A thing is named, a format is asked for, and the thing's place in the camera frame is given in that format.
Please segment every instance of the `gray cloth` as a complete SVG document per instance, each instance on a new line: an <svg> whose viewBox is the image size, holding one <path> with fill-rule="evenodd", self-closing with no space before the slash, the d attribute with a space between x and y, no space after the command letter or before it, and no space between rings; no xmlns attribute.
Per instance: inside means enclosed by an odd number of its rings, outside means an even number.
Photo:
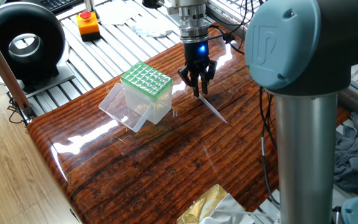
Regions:
<svg viewBox="0 0 358 224"><path fill-rule="evenodd" d="M335 184L358 194L358 113L351 114L354 128L344 126L343 135L336 135Z"/></svg>

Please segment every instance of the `wooden floor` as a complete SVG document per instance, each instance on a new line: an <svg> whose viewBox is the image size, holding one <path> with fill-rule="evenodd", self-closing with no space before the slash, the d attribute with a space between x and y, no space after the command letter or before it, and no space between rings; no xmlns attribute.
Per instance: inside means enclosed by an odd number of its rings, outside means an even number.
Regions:
<svg viewBox="0 0 358 224"><path fill-rule="evenodd" d="M0 224L78 223L0 85ZM20 121L15 115L14 121Z"/></svg>

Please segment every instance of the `blue led light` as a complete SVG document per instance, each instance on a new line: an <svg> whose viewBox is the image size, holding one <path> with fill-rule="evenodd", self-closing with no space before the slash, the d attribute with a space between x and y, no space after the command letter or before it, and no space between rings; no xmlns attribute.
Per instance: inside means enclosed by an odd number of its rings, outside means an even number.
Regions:
<svg viewBox="0 0 358 224"><path fill-rule="evenodd" d="M198 49L198 51L199 51L200 53L204 53L204 52L206 51L205 46L202 45L202 46Z"/></svg>

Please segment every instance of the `clear plastic box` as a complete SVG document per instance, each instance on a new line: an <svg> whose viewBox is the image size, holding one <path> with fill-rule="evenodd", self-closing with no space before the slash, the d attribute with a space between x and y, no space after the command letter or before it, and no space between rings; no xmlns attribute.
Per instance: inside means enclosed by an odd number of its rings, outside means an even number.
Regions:
<svg viewBox="0 0 358 224"><path fill-rule="evenodd" d="M172 107L172 79L139 62L121 76L99 108L138 132L146 119L157 124Z"/></svg>

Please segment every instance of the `transparent lid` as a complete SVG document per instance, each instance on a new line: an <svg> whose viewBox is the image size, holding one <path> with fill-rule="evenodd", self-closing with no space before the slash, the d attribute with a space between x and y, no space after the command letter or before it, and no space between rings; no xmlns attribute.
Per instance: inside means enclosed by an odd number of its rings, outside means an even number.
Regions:
<svg viewBox="0 0 358 224"><path fill-rule="evenodd" d="M125 99L124 88L120 83L114 85L99 105L99 108L134 132L139 131L151 112L153 112L151 104L141 112L130 109Z"/></svg>

